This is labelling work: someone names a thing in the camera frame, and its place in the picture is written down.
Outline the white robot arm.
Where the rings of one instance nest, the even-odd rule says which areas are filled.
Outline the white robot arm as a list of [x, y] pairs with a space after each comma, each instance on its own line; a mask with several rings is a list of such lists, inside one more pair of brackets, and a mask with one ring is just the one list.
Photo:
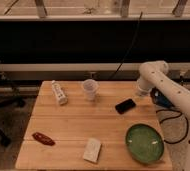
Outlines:
[[[165, 61], [144, 62], [139, 66], [137, 94], [146, 96], [156, 87], [176, 108], [190, 120], [190, 91], [166, 76], [169, 65]], [[190, 144], [184, 171], [190, 171]]]

